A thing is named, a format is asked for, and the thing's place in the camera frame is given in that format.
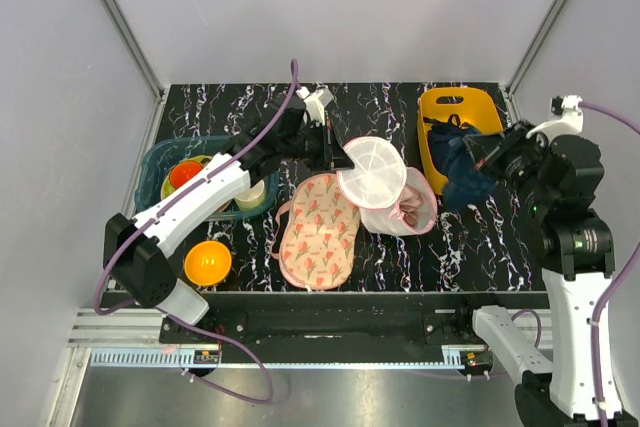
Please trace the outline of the dark blue lace bra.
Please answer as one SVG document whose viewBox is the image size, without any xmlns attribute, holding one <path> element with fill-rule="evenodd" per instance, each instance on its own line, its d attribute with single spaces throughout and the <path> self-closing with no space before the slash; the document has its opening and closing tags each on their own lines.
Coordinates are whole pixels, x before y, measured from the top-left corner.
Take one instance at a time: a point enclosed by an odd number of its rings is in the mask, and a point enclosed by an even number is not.
<svg viewBox="0 0 640 427">
<path fill-rule="evenodd" d="M 436 135 L 431 129 L 428 133 L 432 163 L 446 178 L 442 197 L 444 206 L 450 212 L 483 202 L 497 185 L 494 178 L 475 169 L 463 144 L 463 137 L 469 134 L 480 134 L 480 131 L 472 126 L 465 135 Z"/>
</svg>

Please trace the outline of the white mesh laundry bag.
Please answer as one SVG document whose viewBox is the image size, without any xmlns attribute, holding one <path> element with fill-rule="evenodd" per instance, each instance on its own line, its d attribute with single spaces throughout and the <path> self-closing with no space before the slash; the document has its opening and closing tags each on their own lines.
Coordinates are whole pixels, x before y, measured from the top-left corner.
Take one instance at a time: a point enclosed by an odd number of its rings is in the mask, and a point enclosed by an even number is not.
<svg viewBox="0 0 640 427">
<path fill-rule="evenodd" d="M 438 207 L 431 186 L 421 171 L 405 164 L 389 141 L 375 136 L 358 137 L 347 142 L 344 151 L 355 168 L 338 171 L 338 184 L 347 200 L 358 208 L 362 224 L 369 232 L 403 237 L 423 235 L 434 227 Z M 428 200 L 428 205 L 420 209 L 416 229 L 392 216 L 406 185 L 421 191 Z"/>
</svg>

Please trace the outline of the pink satin bra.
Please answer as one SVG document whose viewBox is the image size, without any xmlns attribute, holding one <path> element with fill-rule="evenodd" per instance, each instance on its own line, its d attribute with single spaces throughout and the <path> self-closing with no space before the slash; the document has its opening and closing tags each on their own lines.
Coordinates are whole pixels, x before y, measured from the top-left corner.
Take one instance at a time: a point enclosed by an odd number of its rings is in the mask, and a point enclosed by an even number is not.
<svg viewBox="0 0 640 427">
<path fill-rule="evenodd" d="M 428 205 L 427 198 L 418 189 L 406 185 L 394 207 L 392 216 L 400 219 L 412 229 L 416 229 L 420 220 L 420 209 Z"/>
</svg>

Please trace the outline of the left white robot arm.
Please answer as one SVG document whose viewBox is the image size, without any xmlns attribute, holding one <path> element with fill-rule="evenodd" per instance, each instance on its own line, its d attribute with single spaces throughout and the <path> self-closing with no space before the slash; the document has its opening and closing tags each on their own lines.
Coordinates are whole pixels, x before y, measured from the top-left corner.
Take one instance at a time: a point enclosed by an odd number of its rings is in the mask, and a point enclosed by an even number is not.
<svg viewBox="0 0 640 427">
<path fill-rule="evenodd" d="M 102 278 L 114 279 L 131 302 L 180 319 L 181 331 L 193 342 L 208 341 L 216 319 L 208 302 L 173 271 L 170 257 L 215 210 L 276 172 L 284 160 L 302 161 L 319 172 L 353 168 L 326 112 L 333 101 L 327 88 L 300 87 L 274 98 L 267 122 L 230 137 L 176 192 L 133 218 L 111 217 Z"/>
</svg>

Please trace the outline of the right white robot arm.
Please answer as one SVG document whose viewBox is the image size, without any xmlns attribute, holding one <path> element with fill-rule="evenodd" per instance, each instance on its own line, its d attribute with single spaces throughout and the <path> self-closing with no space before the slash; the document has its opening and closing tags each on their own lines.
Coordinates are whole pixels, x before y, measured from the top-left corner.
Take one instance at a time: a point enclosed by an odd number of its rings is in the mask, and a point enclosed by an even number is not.
<svg viewBox="0 0 640 427">
<path fill-rule="evenodd" d="M 515 384 L 525 426 L 636 426 L 612 372 L 606 305 L 614 283 L 614 242 L 592 209 L 604 177 L 601 152 L 579 135 L 504 132 L 465 137 L 477 171 L 504 182 L 531 218 L 531 239 L 549 302 L 553 357 L 527 341 L 507 311 L 490 305 L 454 318 L 466 343 L 481 339 Z"/>
</svg>

